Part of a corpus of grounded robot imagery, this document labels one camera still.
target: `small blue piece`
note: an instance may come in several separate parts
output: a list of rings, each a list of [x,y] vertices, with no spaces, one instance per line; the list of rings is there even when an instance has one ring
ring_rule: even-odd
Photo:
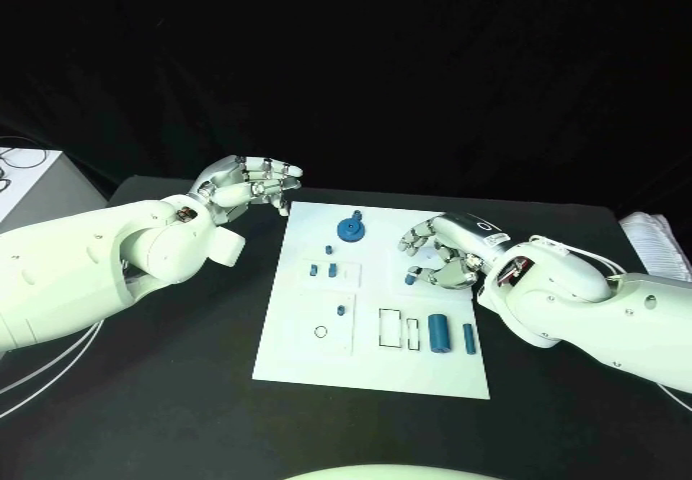
[[[364,237],[364,225],[360,221],[361,218],[363,215],[360,214],[360,210],[356,210],[353,216],[344,218],[338,222],[338,225],[335,226],[335,234],[344,242],[357,242]]]
[[[428,316],[429,349],[435,353],[451,352],[446,317],[439,313]]]
[[[468,355],[475,354],[475,339],[472,338],[472,325],[464,323],[464,342],[465,342],[465,353]]]

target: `black cable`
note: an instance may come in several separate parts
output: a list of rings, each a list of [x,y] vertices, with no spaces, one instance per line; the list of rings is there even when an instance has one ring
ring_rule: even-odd
[[[38,145],[38,143],[31,140],[30,138],[25,138],[25,137],[20,137],[18,135],[2,135],[0,136],[0,140],[4,140],[5,138],[18,138],[20,140],[25,140],[28,142],[31,142],[41,150],[43,150],[43,158],[40,160],[38,163],[36,163],[34,165],[28,165],[27,167],[21,166],[21,165],[13,165],[7,159],[4,158],[4,154],[11,152],[13,150],[17,149],[17,147],[8,147],[7,150],[0,153],[0,160],[7,164],[8,167],[11,168],[23,168],[23,169],[28,169],[28,168],[36,168],[46,160],[47,160],[47,150]]]

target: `blue gear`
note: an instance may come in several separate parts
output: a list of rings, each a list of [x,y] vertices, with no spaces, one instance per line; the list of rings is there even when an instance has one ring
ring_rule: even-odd
[[[364,225],[360,221],[361,218],[360,210],[356,210],[353,216],[344,218],[338,222],[338,225],[335,226],[335,234],[344,242],[357,242],[364,237]]]

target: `black backdrop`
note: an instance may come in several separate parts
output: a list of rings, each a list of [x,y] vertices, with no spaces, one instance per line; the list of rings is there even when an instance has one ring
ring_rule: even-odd
[[[683,2],[170,3],[2,7],[0,130],[106,190],[272,156],[309,186],[660,212],[692,244]]]

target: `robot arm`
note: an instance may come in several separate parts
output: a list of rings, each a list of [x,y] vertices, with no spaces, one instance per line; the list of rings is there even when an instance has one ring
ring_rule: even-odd
[[[425,240],[444,266],[412,267],[406,283],[467,288],[484,273],[478,303],[494,311],[514,334],[547,348],[560,340],[601,363],[692,392],[692,284],[621,267],[543,237],[511,245],[508,236],[472,215],[449,215],[419,224],[399,249],[415,255]],[[572,251],[605,263],[612,276]]]
[[[233,266],[245,239],[220,225],[249,203],[286,215],[299,168],[229,156],[190,192],[74,215],[0,235],[0,351],[62,337],[187,280],[206,258]]]

